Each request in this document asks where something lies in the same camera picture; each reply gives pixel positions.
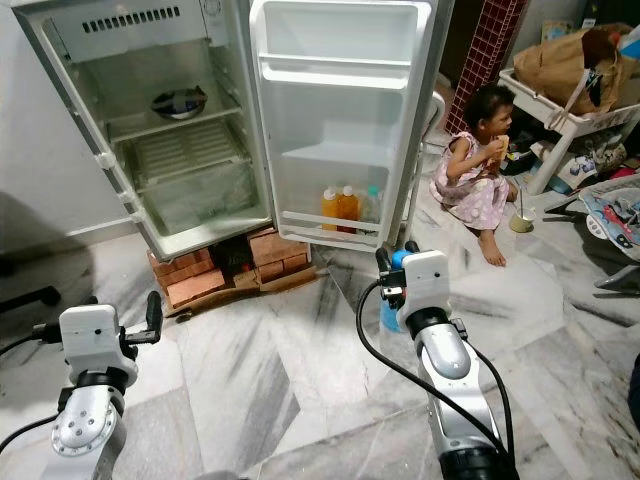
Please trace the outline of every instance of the child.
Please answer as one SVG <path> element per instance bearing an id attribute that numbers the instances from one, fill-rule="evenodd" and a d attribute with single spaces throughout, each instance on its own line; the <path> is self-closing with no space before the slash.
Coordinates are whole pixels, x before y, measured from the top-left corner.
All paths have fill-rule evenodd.
<path id="1" fill-rule="evenodd" d="M 495 137 L 511 125 L 514 96 L 503 86 L 478 89 L 464 111 L 471 133 L 454 135 L 429 186 L 436 200 L 478 236 L 484 258 L 502 267 L 506 260 L 494 231 L 505 202 L 515 201 L 518 190 L 498 173 L 504 151 Z"/>

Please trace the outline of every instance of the white wall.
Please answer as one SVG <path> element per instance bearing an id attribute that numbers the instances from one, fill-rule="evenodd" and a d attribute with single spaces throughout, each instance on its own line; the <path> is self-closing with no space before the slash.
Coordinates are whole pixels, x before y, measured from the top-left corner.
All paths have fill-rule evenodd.
<path id="1" fill-rule="evenodd" d="M 0 5 L 0 252 L 125 217 L 13 12 Z"/>
<path id="2" fill-rule="evenodd" d="M 569 20 L 574 26 L 579 27 L 585 4 L 586 0 L 529 0 L 507 65 L 513 65 L 513 57 L 516 53 L 540 43 L 544 20 Z"/>

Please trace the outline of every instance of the orange juice bottle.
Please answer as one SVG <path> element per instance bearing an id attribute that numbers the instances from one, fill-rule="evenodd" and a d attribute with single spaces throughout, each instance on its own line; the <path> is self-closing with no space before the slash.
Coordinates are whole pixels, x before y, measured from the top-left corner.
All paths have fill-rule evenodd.
<path id="1" fill-rule="evenodd" d="M 322 216 L 338 218 L 338 198 L 332 188 L 327 188 L 322 194 Z M 324 230 L 337 230 L 337 225 L 323 223 Z"/>
<path id="2" fill-rule="evenodd" d="M 353 187 L 351 185 L 345 185 L 342 189 L 342 195 L 338 198 L 338 218 L 343 220 L 358 221 L 359 218 L 359 206 L 358 197 L 353 194 Z M 340 227 L 339 232 L 356 233 L 355 228 Z"/>

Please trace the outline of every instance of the red tiled column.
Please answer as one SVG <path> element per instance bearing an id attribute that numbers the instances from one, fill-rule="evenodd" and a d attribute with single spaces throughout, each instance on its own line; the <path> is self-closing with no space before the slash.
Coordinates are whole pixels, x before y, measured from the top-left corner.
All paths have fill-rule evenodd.
<path id="1" fill-rule="evenodd" d="M 457 133 L 467 128 L 462 119 L 467 100 L 478 87 L 495 80 L 498 76 L 518 18 L 527 1 L 485 0 L 447 117 L 445 128 L 449 133 Z"/>

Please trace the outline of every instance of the pink floral dress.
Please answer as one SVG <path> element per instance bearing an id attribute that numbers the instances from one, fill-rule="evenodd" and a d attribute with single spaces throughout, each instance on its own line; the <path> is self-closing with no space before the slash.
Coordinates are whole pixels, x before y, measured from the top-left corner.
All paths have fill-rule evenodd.
<path id="1" fill-rule="evenodd" d="M 467 227 L 495 230 L 507 202 L 509 184 L 503 176 L 488 173 L 484 165 L 463 173 L 457 182 L 450 181 L 447 177 L 447 166 L 452 155 L 451 145 L 458 138 L 465 138 L 471 144 L 466 158 L 483 148 L 469 132 L 454 135 L 442 154 L 442 160 L 429 184 L 429 190 L 445 209 Z"/>

